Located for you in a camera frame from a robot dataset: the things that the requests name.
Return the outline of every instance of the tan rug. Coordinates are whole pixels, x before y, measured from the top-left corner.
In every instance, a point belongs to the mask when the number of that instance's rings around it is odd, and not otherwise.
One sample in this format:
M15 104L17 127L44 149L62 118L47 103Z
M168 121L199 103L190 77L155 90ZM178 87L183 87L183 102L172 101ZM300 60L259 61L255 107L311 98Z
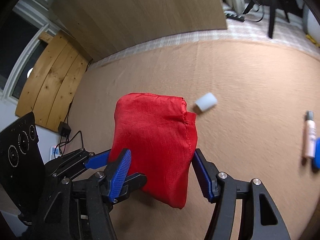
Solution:
M74 97L69 124L85 148L112 146L117 100L130 92L182 96L193 109L212 92L218 105L197 116L198 147L235 179L260 178L292 240L299 238L320 195L320 174L301 166L303 116L320 127L320 62L296 49L266 43L204 41L159 48L89 70ZM76 141L69 148L79 147ZM192 168L185 208L172 209L136 192L111 219L118 239L203 239L214 205L202 197ZM237 201L237 239L241 201Z

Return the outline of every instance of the small bottle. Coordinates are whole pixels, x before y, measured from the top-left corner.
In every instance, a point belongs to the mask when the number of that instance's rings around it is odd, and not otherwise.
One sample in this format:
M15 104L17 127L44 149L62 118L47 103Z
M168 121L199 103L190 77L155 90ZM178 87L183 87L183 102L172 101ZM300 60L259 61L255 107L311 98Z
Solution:
M313 112L307 111L305 115L305 151L304 157L313 159L316 148L316 123L313 121Z

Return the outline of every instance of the window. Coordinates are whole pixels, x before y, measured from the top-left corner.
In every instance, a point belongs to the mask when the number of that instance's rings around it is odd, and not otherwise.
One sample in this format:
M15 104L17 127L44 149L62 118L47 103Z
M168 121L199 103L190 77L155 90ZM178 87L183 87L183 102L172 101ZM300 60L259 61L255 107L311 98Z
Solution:
M3 90L20 54L38 28L11 12L0 29L0 89Z
M39 35L54 36L61 29L49 19L49 7L49 0L19 0L0 28L0 99L18 102L28 73L47 46Z
M23 71L17 81L17 84L14 87L14 90L12 92L12 96L14 98L19 99L21 92L22 92L22 89L23 89L23 86L27 81L29 70L31 70L33 68L33 66L35 65L36 61L38 60L38 58L40 57L40 55L42 54L42 52L44 51L46 46L47 46L47 43L45 43L44 41L41 41L40 44L38 45L38 47L36 48L36 50L31 55L28 62L26 63L26 65L23 68Z

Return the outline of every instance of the wooden plank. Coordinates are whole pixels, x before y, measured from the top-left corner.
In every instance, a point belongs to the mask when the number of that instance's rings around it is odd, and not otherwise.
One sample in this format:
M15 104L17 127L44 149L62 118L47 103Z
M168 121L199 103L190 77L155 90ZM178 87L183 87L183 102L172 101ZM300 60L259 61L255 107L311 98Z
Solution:
M68 113L69 104L86 71L88 61L79 54L66 74L57 96L52 105L46 127L52 131L58 131L60 121L63 121Z
M61 32L58 32L42 52L21 92L16 108L17 116L23 116L33 110L48 72L67 43Z
M80 43L68 33L63 32L64 37L72 44L72 46L79 51L79 53L89 62L92 60L92 57L84 50Z
M52 65L33 108L37 125L46 127L53 102L61 83L78 54L79 52L68 42Z
M222 0L54 0L52 11L98 61L177 33L226 29Z
M46 43L49 43L50 41L52 41L53 37L49 33L41 32L38 39Z

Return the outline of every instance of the white cylinder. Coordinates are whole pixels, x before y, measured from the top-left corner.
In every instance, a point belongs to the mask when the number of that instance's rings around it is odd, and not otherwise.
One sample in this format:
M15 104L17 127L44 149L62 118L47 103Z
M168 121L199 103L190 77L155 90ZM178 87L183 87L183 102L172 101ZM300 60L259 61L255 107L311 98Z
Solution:
M314 158L316 150L316 123L313 121L313 113L308 111L305 119L305 158Z
M196 101L196 105L204 112L217 104L217 99L212 93L207 93Z

